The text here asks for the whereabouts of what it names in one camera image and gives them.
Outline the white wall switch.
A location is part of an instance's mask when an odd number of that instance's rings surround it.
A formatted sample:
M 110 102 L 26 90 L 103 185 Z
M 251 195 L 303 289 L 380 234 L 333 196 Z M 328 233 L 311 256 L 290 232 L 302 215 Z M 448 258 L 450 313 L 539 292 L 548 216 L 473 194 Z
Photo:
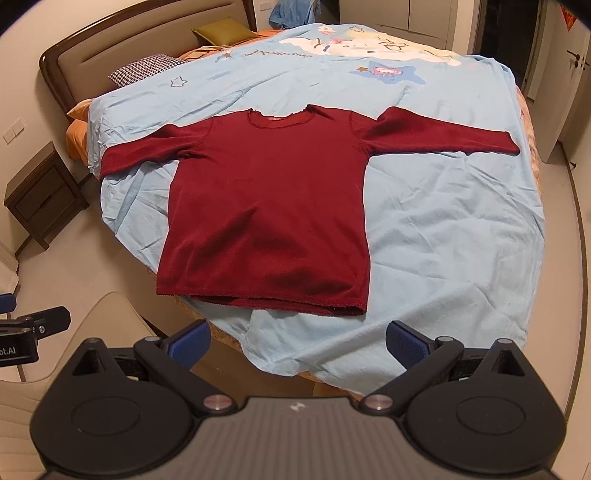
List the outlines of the white wall switch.
M 7 145 L 10 145 L 24 130 L 24 121 L 19 118 L 3 133 L 2 138 Z

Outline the dark red long-sleeve sweater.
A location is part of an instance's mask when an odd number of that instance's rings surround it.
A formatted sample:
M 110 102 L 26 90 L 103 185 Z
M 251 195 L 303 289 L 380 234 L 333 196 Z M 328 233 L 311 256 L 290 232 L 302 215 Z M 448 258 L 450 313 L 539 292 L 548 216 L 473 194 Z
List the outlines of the dark red long-sleeve sweater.
M 175 161 L 160 295 L 315 315 L 367 311 L 363 182 L 385 154 L 520 150 L 509 133 L 390 107 L 379 117 L 310 105 L 286 117 L 211 117 L 106 149 L 100 174 Z

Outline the orange bed sheet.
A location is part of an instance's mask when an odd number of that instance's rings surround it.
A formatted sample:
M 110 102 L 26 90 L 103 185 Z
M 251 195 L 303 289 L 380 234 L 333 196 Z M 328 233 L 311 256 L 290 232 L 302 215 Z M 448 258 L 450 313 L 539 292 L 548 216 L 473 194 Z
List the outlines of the orange bed sheet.
M 88 114 L 92 102 L 93 98 L 81 100 L 66 113 L 70 123 L 65 133 L 65 145 L 72 160 L 80 161 L 94 177 L 98 177 L 89 164 L 87 149 Z

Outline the light blue cartoon duvet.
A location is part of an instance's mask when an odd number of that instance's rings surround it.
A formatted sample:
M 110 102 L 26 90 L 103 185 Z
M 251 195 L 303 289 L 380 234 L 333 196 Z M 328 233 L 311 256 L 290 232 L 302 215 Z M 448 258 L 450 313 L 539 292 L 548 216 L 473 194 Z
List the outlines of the light blue cartoon duvet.
M 96 97 L 88 159 L 105 225 L 156 276 L 175 161 L 102 177 L 111 146 L 161 127 L 310 105 L 370 118 L 390 107 L 505 131 L 519 154 L 439 152 L 370 158 L 363 182 L 370 252 L 367 311 L 329 316 L 170 296 L 204 315 L 260 370 L 308 373 L 366 395 L 403 372 L 388 324 L 469 347 L 524 344 L 542 266 L 544 214 L 511 71 L 495 60 L 423 46 L 367 26 L 311 24 L 186 62 Z

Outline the white wardrobe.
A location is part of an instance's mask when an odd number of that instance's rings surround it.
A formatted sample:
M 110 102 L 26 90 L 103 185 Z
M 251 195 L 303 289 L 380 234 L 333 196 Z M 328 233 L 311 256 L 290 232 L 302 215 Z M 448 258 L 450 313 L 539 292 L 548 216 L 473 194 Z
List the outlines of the white wardrobe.
M 474 46 L 479 8 L 480 1 L 470 0 L 344 0 L 339 20 L 467 54 Z

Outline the olive green cushion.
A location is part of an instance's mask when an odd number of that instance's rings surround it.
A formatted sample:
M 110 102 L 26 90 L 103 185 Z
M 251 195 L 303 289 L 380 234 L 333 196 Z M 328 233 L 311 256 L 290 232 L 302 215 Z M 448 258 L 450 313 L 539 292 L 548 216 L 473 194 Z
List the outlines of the olive green cushion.
M 255 32 L 231 18 L 193 28 L 192 32 L 197 38 L 214 46 L 233 46 L 257 38 Z

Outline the blue clothes pile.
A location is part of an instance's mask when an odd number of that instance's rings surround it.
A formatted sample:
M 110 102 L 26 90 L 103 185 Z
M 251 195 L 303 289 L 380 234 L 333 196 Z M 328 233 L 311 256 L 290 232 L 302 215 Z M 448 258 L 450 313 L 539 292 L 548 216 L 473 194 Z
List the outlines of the blue clothes pile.
M 315 23 L 322 13 L 322 2 L 317 0 L 280 0 L 271 10 L 271 28 L 284 30 Z

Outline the dark wood upholstered headboard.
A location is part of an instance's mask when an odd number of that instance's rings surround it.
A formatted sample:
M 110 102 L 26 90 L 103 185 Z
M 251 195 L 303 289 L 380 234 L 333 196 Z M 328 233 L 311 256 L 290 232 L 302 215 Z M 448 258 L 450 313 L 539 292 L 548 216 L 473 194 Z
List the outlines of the dark wood upholstered headboard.
M 43 79 L 61 110 L 115 88 L 108 75 L 135 60 L 177 57 L 198 45 L 198 26 L 231 18 L 256 27 L 252 2 L 150 0 L 112 13 L 47 49 L 39 60 Z

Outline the dark wood nightstand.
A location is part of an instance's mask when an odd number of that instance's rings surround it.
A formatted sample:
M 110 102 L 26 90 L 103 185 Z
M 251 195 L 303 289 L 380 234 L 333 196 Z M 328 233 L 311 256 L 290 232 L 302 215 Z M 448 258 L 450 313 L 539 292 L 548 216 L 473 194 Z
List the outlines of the dark wood nightstand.
M 52 142 L 8 182 L 4 206 L 43 250 L 89 204 Z

